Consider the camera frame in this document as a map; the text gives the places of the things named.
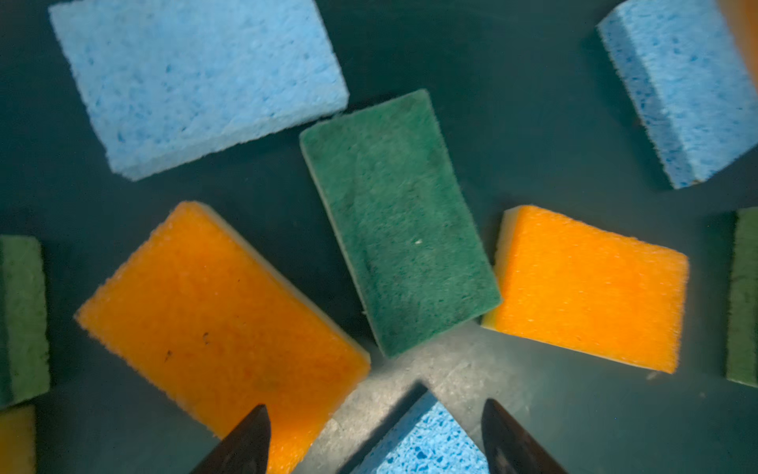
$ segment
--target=green scouring pad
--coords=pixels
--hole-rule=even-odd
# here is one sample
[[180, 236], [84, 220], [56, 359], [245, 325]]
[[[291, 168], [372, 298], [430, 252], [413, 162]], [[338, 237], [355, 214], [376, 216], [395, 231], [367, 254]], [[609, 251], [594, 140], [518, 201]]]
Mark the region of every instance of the green scouring pad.
[[727, 349], [726, 378], [758, 387], [758, 207], [737, 213]]
[[316, 124], [300, 146], [385, 355], [500, 304], [426, 90]]
[[45, 275], [34, 237], [0, 235], [0, 408], [50, 388]]

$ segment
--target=dark green surface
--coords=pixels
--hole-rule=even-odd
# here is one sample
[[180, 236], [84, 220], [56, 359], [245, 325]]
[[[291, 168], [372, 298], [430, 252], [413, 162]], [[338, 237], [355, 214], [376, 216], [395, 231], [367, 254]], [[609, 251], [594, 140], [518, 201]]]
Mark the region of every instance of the dark green surface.
[[300, 145], [385, 356], [500, 304], [426, 90], [316, 124]]
[[[179, 201], [212, 205], [369, 348], [371, 332], [301, 129], [137, 183], [115, 176], [47, 3], [0, 2], [0, 234], [40, 238], [48, 278], [53, 389], [35, 402], [39, 474], [185, 474], [211, 435], [72, 319]], [[503, 210], [534, 203], [690, 258], [677, 373], [648, 379], [465, 323], [393, 361], [372, 349], [371, 377], [298, 473], [355, 466], [418, 380], [478, 443], [495, 397], [571, 474], [755, 472], [758, 391], [723, 375], [734, 211], [758, 206], [758, 154], [671, 190], [594, 32], [616, 3], [318, 0], [353, 105], [429, 89], [490, 257]]]
[[36, 238], [0, 235], [0, 293], [2, 407], [50, 388], [45, 274]]
[[727, 378], [758, 387], [758, 207], [738, 211], [727, 337]]

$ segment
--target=orange scrub sponge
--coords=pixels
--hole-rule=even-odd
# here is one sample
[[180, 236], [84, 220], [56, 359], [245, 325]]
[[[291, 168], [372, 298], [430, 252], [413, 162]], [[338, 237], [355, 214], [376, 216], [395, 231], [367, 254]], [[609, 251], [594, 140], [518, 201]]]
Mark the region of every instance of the orange scrub sponge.
[[212, 209], [183, 202], [77, 321], [217, 436], [256, 405], [269, 474], [291, 472], [368, 354]]
[[506, 212], [486, 328], [633, 366], [678, 364], [687, 257], [536, 206]]
[[758, 86], [758, 1], [719, 0], [745, 65]]
[[34, 406], [0, 413], [0, 474], [36, 471]]

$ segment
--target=sponge edge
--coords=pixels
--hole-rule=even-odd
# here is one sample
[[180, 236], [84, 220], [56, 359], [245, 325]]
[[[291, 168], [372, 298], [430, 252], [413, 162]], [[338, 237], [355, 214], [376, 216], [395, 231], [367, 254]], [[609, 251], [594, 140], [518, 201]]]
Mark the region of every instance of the sponge edge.
[[431, 393], [421, 397], [352, 474], [486, 474], [487, 459]]
[[628, 0], [598, 30], [674, 188], [758, 143], [758, 93], [715, 0]]
[[726, 378], [758, 387], [758, 207], [738, 211], [734, 254]]
[[313, 0], [88, 0], [49, 12], [111, 170], [131, 180], [347, 105]]
[[359, 354], [367, 363], [367, 365], [371, 364], [371, 355], [368, 353], [366, 349], [364, 349], [358, 342], [356, 342], [355, 339], [353, 339], [349, 334], [347, 334], [332, 318], [330, 318], [325, 312], [321, 310], [318, 306], [315, 305], [298, 287], [290, 283], [289, 280], [287, 280], [284, 275], [279, 273], [279, 270], [277, 270], [266, 258], [258, 253], [258, 250], [255, 249], [250, 243], [245, 240], [245, 237], [242, 237], [239, 232], [236, 231], [235, 228], [233, 228], [231, 225], [229, 225], [228, 222], [224, 220], [211, 206], [204, 204], [203, 202], [195, 202], [200, 209], [202, 209], [203, 212], [208, 216], [208, 218], [216, 224], [222, 231], [226, 232], [227, 235], [242, 249], [250, 256], [252, 257], [258, 265], [265, 268], [268, 274], [277, 281], [280, 285], [285, 287], [287, 291], [289, 291], [300, 303], [305, 305], [308, 309], [310, 309], [315, 316], [317, 316], [321, 322], [323, 322], [330, 330], [332, 330], [338, 337], [340, 337], [344, 342], [346, 342], [348, 345], [351, 346], [354, 351]]
[[42, 247], [34, 237], [0, 236], [0, 407], [50, 388]]
[[34, 474], [36, 471], [34, 406], [0, 413], [0, 472]]
[[[508, 268], [508, 254], [513, 245], [513, 238], [518, 224], [518, 216], [524, 206], [516, 206], [508, 209], [503, 214], [503, 221], [500, 223], [500, 237], [495, 249], [495, 276], [505, 275]], [[497, 308], [489, 311], [482, 316], [481, 326], [492, 331], [497, 331]]]

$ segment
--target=pointed black object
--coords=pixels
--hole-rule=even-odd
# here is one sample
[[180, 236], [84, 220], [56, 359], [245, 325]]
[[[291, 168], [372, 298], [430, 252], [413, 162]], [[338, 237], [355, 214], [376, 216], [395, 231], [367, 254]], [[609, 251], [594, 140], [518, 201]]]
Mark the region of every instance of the pointed black object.
[[265, 405], [258, 405], [191, 474], [265, 474], [271, 421]]
[[566, 474], [566, 471], [496, 400], [481, 414], [484, 455], [490, 474]]

